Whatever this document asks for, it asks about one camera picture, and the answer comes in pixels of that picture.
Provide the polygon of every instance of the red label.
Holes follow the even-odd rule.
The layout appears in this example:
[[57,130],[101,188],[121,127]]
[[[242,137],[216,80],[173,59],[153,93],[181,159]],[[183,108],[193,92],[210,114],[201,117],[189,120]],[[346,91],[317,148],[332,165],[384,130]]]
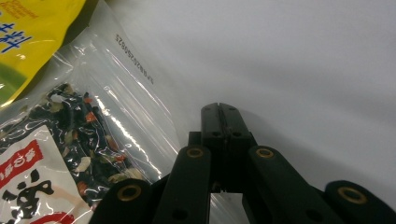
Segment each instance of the red label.
[[30,142],[26,148],[15,152],[11,158],[0,165],[0,188],[42,159],[43,154],[36,140]]
[[61,212],[61,213],[54,213],[51,215],[46,215],[46,216],[40,218],[39,220],[32,222],[31,224],[44,224],[44,223],[48,223],[48,222],[71,224],[74,221],[75,220],[74,220],[73,215],[68,215],[65,212]]

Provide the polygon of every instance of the snack package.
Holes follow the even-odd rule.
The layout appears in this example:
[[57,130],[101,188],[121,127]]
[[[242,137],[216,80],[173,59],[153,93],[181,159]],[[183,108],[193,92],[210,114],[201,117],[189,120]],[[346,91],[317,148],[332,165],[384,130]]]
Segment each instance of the snack package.
[[167,175],[180,146],[154,80],[99,1],[42,82],[0,110],[0,223],[88,223],[115,183]]
[[85,0],[0,0],[0,107],[10,104],[62,45]]

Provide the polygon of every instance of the white label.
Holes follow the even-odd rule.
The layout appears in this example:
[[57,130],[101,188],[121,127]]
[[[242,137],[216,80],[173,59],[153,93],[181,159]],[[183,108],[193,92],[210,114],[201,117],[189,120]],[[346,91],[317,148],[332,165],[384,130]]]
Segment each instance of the white label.
[[88,223],[92,211],[46,126],[0,156],[0,222]]

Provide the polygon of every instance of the white backdrop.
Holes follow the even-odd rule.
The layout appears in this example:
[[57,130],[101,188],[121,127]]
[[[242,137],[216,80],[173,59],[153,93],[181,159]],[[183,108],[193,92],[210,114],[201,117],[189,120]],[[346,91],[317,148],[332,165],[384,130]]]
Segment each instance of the white backdrop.
[[223,102],[308,183],[350,180],[396,209],[396,1],[107,2],[178,103],[181,145]]

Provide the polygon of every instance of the yellow package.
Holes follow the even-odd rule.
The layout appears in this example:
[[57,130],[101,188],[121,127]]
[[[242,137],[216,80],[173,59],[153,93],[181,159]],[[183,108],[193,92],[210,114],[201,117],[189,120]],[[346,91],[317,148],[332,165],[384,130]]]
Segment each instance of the yellow package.
[[85,0],[0,0],[0,108],[62,45]]

